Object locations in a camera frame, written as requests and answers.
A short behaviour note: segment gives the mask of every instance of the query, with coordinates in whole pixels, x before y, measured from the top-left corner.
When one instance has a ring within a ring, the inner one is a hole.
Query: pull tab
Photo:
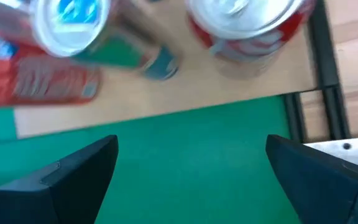
[[[248,5],[249,0],[217,0],[223,13],[233,16],[241,12]]]

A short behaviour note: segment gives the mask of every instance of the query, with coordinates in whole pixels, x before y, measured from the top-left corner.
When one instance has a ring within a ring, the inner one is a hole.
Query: wooden table
[[[358,1],[326,0],[352,137],[358,137]],[[311,141],[328,139],[318,92],[302,95]]]
[[[215,68],[208,51],[190,32],[184,0],[146,6],[182,49],[184,61],[173,78],[156,82],[137,72],[105,69],[97,99],[83,106],[19,106],[13,119],[18,138],[56,133],[128,119],[314,89],[307,30],[301,30],[269,69],[254,78],[230,78]]]

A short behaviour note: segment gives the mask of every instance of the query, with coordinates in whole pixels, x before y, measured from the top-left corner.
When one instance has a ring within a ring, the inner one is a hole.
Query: blue can label
[[[59,21],[64,24],[92,24],[99,17],[98,0],[60,0]]]
[[[0,37],[0,60],[9,60],[17,52],[17,46]]]
[[[145,69],[149,78],[164,80],[172,77],[179,70],[179,64],[170,49],[162,46],[155,61]]]

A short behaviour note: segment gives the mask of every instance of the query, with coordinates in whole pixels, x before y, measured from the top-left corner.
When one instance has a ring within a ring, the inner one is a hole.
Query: green mat
[[[96,223],[299,223],[264,150],[288,136],[279,97],[0,144],[0,184],[107,134],[120,151]]]

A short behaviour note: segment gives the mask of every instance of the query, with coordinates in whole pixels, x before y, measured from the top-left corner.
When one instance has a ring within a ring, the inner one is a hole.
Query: can top
[[[55,57],[74,56],[97,38],[116,2],[35,0],[31,5],[35,38]]]
[[[196,22],[223,39],[248,39],[287,20],[304,0],[188,0]]]

